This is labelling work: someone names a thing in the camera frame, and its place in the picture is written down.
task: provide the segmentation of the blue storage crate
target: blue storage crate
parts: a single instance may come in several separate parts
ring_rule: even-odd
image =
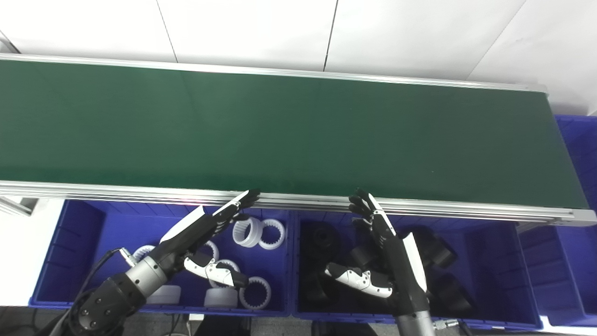
[[[157,245],[159,239],[194,208],[170,204],[66,201],[30,306],[58,309],[70,307],[91,266],[106,251],[125,247],[132,253],[143,245]],[[213,207],[206,208],[208,213],[213,211]],[[295,226],[292,223],[292,213],[287,210],[262,209],[247,209],[244,212],[259,219],[278,219],[287,228],[285,242],[272,251],[259,245],[253,248],[237,245],[232,239],[232,228],[212,238],[220,251],[220,259],[230,259],[247,276],[260,276],[269,282],[272,298],[264,310],[246,310],[240,303],[240,308],[237,309],[204,308],[205,291],[211,287],[210,284],[206,279],[183,270],[169,282],[181,287],[180,304],[146,305],[142,311],[288,316],[290,285],[287,279],[291,278],[292,229]],[[120,255],[116,254],[91,279],[90,288],[97,287],[109,276],[128,268]],[[258,291],[246,292],[249,303],[259,303],[261,298],[253,297],[261,294]]]
[[[299,212],[298,217],[300,223],[321,221],[338,229],[342,242],[337,262],[342,262],[342,257],[357,245],[352,214]],[[474,300],[476,312],[465,319],[471,327],[497,326],[512,330],[542,327],[514,223],[415,216],[390,216],[390,220],[396,228],[428,226],[456,251],[458,260],[445,271],[452,273]],[[364,311],[358,306],[353,289],[344,285],[339,285],[340,299],[333,306],[318,311],[303,308],[299,300],[300,230],[297,228],[294,234],[293,316],[338,322],[395,323],[390,315]]]
[[[597,211],[597,117],[556,121],[591,209]],[[552,325],[597,326],[597,226],[521,234],[539,312]]]

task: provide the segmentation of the floor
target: floor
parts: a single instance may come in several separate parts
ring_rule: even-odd
[[[32,336],[33,329],[28,326],[11,332],[13,327],[31,325],[34,309],[26,307],[0,307],[0,335],[1,336]],[[49,323],[61,311],[39,309],[35,313],[35,325],[40,328]],[[191,332],[194,334],[200,322],[191,322]],[[156,313],[137,313],[127,319],[124,336],[166,336],[171,329],[171,316]],[[253,336],[307,336],[310,335],[311,322],[294,317],[260,317],[253,319]],[[396,336],[398,330],[395,325],[372,324],[373,330],[379,336]],[[174,332],[188,334],[186,324],[179,322]],[[438,336],[459,336],[458,329],[438,331]]]

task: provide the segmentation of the black mechanical part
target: black mechanical part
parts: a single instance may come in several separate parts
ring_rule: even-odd
[[[402,232],[413,234],[423,267],[437,265],[441,268],[448,268],[458,258],[452,247],[428,227],[422,225],[406,227]]]
[[[361,270],[377,270],[379,252],[371,246],[360,245],[350,250],[350,257]]]
[[[184,269],[184,258],[191,247],[203,246],[215,233],[216,220],[204,214],[172,239],[157,245],[147,256],[151,257],[170,280]]]
[[[325,222],[309,222],[301,226],[301,258],[325,265],[340,252],[340,233]]]
[[[337,283],[317,271],[301,277],[299,291],[303,303],[316,308],[329,307],[340,298]]]
[[[146,298],[124,273],[104,281],[81,305],[78,324],[86,331],[108,331],[124,322],[144,304]]]
[[[428,296],[434,316],[462,319],[471,317],[475,312],[473,299],[450,273],[445,273],[432,282]]]

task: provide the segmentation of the robotic arm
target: robotic arm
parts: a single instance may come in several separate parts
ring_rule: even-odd
[[[366,294],[387,298],[401,335],[435,336],[423,263],[413,235],[397,236],[385,211],[366,191],[357,189],[349,200],[350,211],[364,217],[390,275],[333,262],[325,274]]]
[[[259,194],[259,190],[247,190],[213,215],[198,207],[176,223],[160,244],[130,270],[111,276],[97,289],[79,295],[49,334],[115,335],[122,330],[127,316],[145,305],[150,295],[182,269],[225,285],[246,287],[248,279],[244,274],[219,267],[210,256],[193,253],[231,222],[246,219],[239,211],[252,206]]]

